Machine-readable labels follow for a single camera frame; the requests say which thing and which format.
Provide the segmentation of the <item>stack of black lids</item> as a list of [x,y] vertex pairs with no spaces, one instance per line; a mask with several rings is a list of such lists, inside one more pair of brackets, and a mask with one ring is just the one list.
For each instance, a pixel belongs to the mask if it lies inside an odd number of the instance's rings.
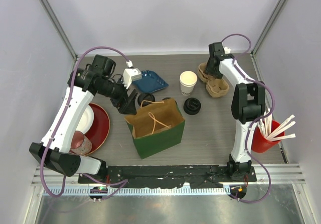
[[201,109],[201,102],[194,97],[190,97],[184,102],[183,109],[189,115],[196,115]]

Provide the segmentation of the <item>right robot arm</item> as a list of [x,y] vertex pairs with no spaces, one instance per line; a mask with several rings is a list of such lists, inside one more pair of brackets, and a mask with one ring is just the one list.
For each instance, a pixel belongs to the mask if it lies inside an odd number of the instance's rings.
[[233,150],[227,162],[226,175],[241,181],[251,170],[251,146],[257,123],[253,121],[265,112],[265,88],[241,69],[235,57],[226,53],[221,42],[209,45],[207,75],[228,79],[234,88],[231,113],[236,121]]

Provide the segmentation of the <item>stack of white paper cups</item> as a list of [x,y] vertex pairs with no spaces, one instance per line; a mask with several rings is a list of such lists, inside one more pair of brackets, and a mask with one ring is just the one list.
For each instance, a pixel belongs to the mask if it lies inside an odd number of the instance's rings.
[[198,77],[192,71],[184,71],[180,74],[180,88],[182,95],[190,95],[196,85]]

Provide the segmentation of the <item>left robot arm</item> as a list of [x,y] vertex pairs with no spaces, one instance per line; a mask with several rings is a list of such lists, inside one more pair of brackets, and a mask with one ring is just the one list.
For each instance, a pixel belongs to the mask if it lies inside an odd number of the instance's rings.
[[89,174],[95,183],[102,183],[107,176],[105,161],[94,157],[71,154],[71,144],[81,117],[96,94],[110,98],[118,112],[135,115],[136,90],[128,94],[130,85],[141,79],[141,71],[127,61],[127,68],[119,80],[111,75],[115,62],[96,55],[92,64],[75,69],[68,80],[63,103],[48,132],[39,143],[31,143],[29,152],[41,164],[64,176]]

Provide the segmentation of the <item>green paper bag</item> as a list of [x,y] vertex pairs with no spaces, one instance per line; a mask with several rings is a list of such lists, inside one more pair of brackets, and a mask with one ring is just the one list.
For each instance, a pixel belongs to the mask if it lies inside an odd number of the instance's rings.
[[179,144],[185,119],[174,99],[140,107],[136,115],[125,116],[134,146],[141,159]]

